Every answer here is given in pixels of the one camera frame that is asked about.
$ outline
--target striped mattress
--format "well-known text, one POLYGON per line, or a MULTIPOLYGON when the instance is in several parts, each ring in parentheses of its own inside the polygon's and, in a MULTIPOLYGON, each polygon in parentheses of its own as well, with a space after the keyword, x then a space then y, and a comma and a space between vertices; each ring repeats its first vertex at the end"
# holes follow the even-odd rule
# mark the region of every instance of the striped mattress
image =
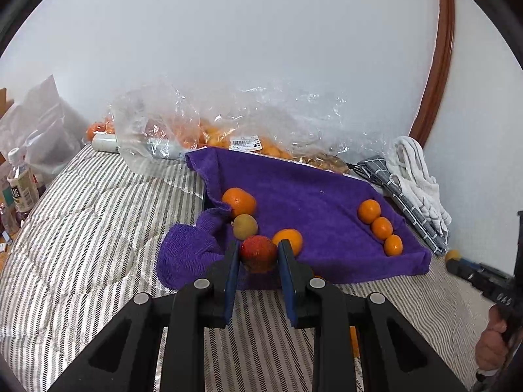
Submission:
MULTIPOLYGON (((45 392, 138 292, 172 293, 155 273, 169 227, 194 224, 203 182, 184 163, 168 179, 132 173, 119 155, 83 149, 20 231, 0 274, 0 353, 30 392, 45 392)), ((341 285, 384 293, 470 386, 476 315, 460 280, 433 258, 423 276, 341 285)), ((163 346, 156 374, 160 379, 163 346)), ((206 329, 207 391, 310 391, 314 332, 294 330, 281 292, 237 292, 226 329, 206 329)), ((361 367, 356 360, 362 388, 361 367)))

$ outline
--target purple cloth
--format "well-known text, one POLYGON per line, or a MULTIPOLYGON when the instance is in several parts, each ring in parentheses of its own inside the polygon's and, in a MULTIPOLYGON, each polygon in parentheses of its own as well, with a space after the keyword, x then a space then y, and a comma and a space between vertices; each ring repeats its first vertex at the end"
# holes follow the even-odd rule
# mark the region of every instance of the purple cloth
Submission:
MULTIPOLYGON (((269 238, 283 229, 295 228, 303 236, 297 260, 315 274, 337 283, 357 283, 396 275, 428 272, 430 252, 419 244, 402 216, 364 181, 310 166, 225 149, 189 152, 187 165, 203 178, 214 206, 204 210, 196 226, 172 226, 161 244, 157 273, 167 287, 179 289, 202 276, 210 263, 222 258, 231 240, 231 209, 220 199, 225 190, 239 187, 257 200, 254 214, 259 234, 269 238), (381 205, 394 234, 403 241, 403 254, 388 257, 383 241, 357 216, 366 199, 381 205)), ((247 288, 263 288, 251 276, 247 288)), ((274 273, 264 275, 274 287, 274 273)))

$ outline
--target wall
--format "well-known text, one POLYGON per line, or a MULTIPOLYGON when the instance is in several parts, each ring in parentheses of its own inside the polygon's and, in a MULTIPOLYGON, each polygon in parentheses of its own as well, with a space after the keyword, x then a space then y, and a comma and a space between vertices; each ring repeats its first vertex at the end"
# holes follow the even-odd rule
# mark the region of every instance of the wall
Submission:
POLYGON ((473 0, 456 0, 445 95, 425 147, 452 216, 450 245, 512 273, 523 209, 523 71, 473 0))
POLYGON ((118 94, 176 84, 292 79, 348 96, 352 127, 409 131, 425 87, 438 0, 44 0, 0 58, 16 99, 54 74, 89 121, 118 94))

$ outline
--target silver screw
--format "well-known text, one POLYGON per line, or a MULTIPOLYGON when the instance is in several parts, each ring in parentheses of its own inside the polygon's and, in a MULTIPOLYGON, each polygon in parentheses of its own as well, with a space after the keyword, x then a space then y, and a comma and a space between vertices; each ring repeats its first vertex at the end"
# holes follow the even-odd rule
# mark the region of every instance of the silver screw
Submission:
POLYGON ((138 295, 135 295, 134 298, 132 298, 134 303, 137 305, 143 305, 149 300, 149 295, 147 293, 138 293, 138 295))
POLYGON ((385 303, 385 296, 383 296, 381 293, 375 292, 370 295, 370 301, 372 303, 381 305, 382 303, 385 303))
POLYGON ((315 289, 321 289, 325 287, 325 280, 315 277, 314 279, 310 279, 309 284, 315 289))
POLYGON ((211 282, 207 279, 198 279, 194 282, 196 289, 206 289, 211 285, 211 282))

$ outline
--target human hand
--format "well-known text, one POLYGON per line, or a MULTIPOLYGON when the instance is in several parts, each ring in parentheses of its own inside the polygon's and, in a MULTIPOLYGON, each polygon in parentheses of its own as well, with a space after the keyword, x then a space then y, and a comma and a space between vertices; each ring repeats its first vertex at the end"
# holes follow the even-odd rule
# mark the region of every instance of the human hand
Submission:
POLYGON ((481 370, 496 370, 505 362, 508 348, 501 337, 505 330, 507 323, 494 305, 488 311, 487 328, 476 344, 476 362, 481 370))

